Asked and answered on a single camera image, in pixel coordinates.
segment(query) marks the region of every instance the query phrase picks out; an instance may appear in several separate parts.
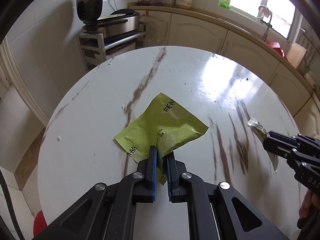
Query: cabinet door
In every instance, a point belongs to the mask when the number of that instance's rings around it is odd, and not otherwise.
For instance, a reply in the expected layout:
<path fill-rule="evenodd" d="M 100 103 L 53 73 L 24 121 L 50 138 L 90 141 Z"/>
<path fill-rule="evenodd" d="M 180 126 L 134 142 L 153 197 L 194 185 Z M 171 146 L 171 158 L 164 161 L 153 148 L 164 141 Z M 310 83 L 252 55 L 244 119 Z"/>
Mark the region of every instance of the cabinet door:
<path fill-rule="evenodd" d="M 270 78 L 268 86 L 284 102 L 292 116 L 303 107 L 311 96 L 300 80 L 282 63 Z"/>
<path fill-rule="evenodd" d="M 294 120 L 300 133 L 320 139 L 320 111 L 313 98 L 295 115 Z"/>
<path fill-rule="evenodd" d="M 279 64 L 279 61 L 269 52 L 232 31 L 228 31 L 221 55 L 247 68 L 265 83 L 268 82 Z"/>
<path fill-rule="evenodd" d="M 149 11 L 147 46 L 166 46 L 170 30 L 171 13 Z"/>
<path fill-rule="evenodd" d="M 168 45 L 203 49 L 219 54 L 228 30 L 197 18 L 172 14 Z"/>

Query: faucet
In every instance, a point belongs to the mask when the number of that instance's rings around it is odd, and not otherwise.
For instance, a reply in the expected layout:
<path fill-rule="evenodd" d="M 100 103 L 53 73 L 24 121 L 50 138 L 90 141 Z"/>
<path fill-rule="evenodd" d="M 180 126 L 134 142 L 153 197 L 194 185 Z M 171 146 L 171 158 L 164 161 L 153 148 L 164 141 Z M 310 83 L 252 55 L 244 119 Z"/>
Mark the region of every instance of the faucet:
<path fill-rule="evenodd" d="M 259 6 L 259 13 L 262 13 L 262 16 L 258 16 L 257 17 L 257 20 L 262 23 L 262 24 L 265 24 L 267 26 L 267 29 L 265 31 L 265 33 L 263 34 L 261 40 L 263 42 L 266 42 L 267 41 L 267 37 L 268 37 L 268 33 L 269 33 L 269 29 L 272 28 L 272 25 L 270 24 L 271 22 L 271 19 L 272 19 L 272 12 L 270 11 L 270 9 L 264 5 L 260 5 Z M 268 23 L 266 23 L 264 20 L 263 20 L 263 17 L 269 17 L 270 16 L 270 20 Z"/>

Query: round table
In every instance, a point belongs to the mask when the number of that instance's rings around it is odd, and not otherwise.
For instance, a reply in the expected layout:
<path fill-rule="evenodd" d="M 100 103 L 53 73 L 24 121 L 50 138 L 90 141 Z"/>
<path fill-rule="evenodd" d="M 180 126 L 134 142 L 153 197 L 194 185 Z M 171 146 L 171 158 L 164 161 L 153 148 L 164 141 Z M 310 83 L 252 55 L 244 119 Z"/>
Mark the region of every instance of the round table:
<path fill-rule="evenodd" d="M 254 117 L 266 130 L 292 136 L 299 132 L 292 116 L 262 80 L 234 61 L 169 46 L 138 49 L 106 61 L 61 100 L 46 128 L 38 162 L 47 223 L 96 183 L 111 185 L 123 178 L 127 155 L 113 137 L 160 92 L 209 126 L 202 137 L 175 150 L 175 158 L 206 182 L 230 181 L 291 237 L 302 201 L 300 185 L 285 159 L 273 170 L 246 123 Z M 136 167 L 129 158 L 126 175 Z M 189 239 L 187 204 L 170 203 L 166 184 L 158 183 L 155 203 L 137 204 L 134 239 Z"/>

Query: green bottle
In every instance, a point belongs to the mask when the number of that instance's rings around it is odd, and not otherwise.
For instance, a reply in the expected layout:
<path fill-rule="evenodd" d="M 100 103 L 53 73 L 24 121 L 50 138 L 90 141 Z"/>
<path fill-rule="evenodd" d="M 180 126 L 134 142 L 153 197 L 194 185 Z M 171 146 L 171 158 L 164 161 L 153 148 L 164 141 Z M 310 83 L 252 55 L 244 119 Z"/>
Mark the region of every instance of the green bottle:
<path fill-rule="evenodd" d="M 220 0 L 219 6 L 230 9 L 230 2 L 231 0 Z"/>

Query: countertop edge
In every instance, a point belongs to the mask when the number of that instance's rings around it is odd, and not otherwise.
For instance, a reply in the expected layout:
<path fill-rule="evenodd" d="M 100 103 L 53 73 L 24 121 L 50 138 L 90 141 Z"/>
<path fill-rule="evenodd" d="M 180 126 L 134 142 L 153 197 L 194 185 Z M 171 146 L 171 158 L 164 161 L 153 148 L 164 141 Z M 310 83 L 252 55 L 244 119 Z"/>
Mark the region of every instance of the countertop edge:
<path fill-rule="evenodd" d="M 223 19 L 218 19 L 215 16 L 210 15 L 212 14 L 210 12 L 201 10 L 205 12 L 203 13 L 203 12 L 197 12 L 194 10 L 185 10 L 185 9 L 179 9 L 179 8 L 173 8 L 173 7 L 160 7 L 160 6 L 129 6 L 129 8 L 134 10 L 164 11 L 164 12 L 182 14 L 190 17 L 195 17 L 204 21 L 208 21 L 208 22 L 217 24 L 221 27 L 227 28 L 241 36 L 244 36 L 245 38 L 249 39 L 250 41 L 262 47 L 265 51 L 269 52 L 272 56 L 274 56 L 277 60 L 279 60 L 284 66 L 286 66 L 290 70 L 290 72 L 293 73 L 300 80 L 300 82 L 308 90 L 310 95 L 314 93 L 309 83 L 299 74 L 299 72 L 288 61 L 286 61 L 283 57 L 281 57 L 274 49 L 269 47 L 267 44 L 265 44 L 263 41 L 256 38 L 252 34 L 238 28 L 237 26 L 227 23 Z"/>

